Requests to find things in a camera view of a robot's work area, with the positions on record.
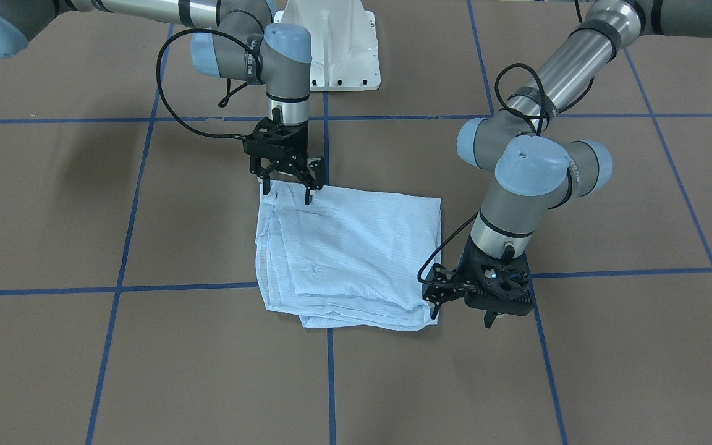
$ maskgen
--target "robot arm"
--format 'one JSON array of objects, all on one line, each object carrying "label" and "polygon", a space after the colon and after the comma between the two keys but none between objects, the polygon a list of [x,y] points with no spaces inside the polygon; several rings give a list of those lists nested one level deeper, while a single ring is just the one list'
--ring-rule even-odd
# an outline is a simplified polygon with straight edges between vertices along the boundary
[{"label": "robot arm", "polygon": [[540,132],[619,50],[647,34],[712,37],[712,2],[599,0],[537,78],[502,101],[503,109],[492,119],[463,126],[458,154],[493,171],[494,180],[457,268],[433,265],[423,281],[433,318],[441,304],[458,298],[486,311],[486,327],[497,315],[526,315],[535,307],[522,254],[543,214],[600,189],[612,171],[602,144],[563,143]]},{"label": "robot arm", "polygon": [[[26,48],[29,41],[54,18],[70,11],[90,12],[97,9],[159,22],[181,23],[190,28],[212,28],[215,31],[200,29],[182,32],[196,33],[192,37],[195,68],[218,78],[266,85],[266,118],[250,135],[240,137],[244,152],[250,156],[249,171],[257,175],[263,184],[263,193],[269,191],[269,175],[272,172],[296,177],[306,186],[306,201],[310,203],[314,192],[326,182],[324,158],[309,158],[307,150],[311,36],[309,31],[298,25],[273,23],[275,5],[272,0],[268,2],[0,0],[0,57],[14,56]],[[265,167],[263,160],[269,162]]]}]

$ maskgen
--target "striped fabric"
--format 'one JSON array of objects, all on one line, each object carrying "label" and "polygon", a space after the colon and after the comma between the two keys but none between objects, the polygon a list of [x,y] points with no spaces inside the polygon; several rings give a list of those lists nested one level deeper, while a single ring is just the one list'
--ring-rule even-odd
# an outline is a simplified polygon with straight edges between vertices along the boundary
[{"label": "striped fabric", "polygon": [[302,185],[271,185],[255,239],[266,309],[308,328],[436,324],[416,273],[441,242],[441,200],[327,186],[305,206]]}]

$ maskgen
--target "folded cloth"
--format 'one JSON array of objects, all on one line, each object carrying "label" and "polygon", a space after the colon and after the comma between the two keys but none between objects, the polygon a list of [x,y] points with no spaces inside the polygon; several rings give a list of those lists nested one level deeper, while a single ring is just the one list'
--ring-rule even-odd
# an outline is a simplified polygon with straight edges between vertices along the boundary
[{"label": "folded cloth", "polygon": [[441,200],[333,186],[309,206],[304,198],[303,185],[272,181],[260,199],[255,264],[266,309],[308,328],[436,324],[416,274],[441,242]]}]

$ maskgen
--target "light blue towel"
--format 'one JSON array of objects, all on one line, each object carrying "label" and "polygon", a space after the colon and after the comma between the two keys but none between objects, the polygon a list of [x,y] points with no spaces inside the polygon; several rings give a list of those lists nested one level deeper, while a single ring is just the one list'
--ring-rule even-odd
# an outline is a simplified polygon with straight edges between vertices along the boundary
[{"label": "light blue towel", "polygon": [[255,263],[266,309],[308,328],[436,324],[416,273],[441,242],[441,200],[327,186],[305,206],[304,194],[272,181],[260,200]]}]

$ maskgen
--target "white mounting plate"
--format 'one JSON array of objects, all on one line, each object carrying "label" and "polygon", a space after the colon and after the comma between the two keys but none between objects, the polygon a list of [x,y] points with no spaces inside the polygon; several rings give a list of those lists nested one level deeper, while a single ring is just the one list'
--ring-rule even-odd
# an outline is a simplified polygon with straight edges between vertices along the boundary
[{"label": "white mounting plate", "polygon": [[[282,23],[284,13],[285,11],[277,11],[274,23]],[[352,43],[353,37],[331,38],[329,33],[339,27],[330,25],[331,19],[328,15],[322,20],[314,20],[313,23],[297,24],[304,26],[311,33],[313,61],[309,72],[310,91],[370,91],[381,86],[375,14],[372,11],[364,13],[365,25],[370,26],[374,40],[373,45],[354,45],[361,48],[333,48],[333,42]]]}]

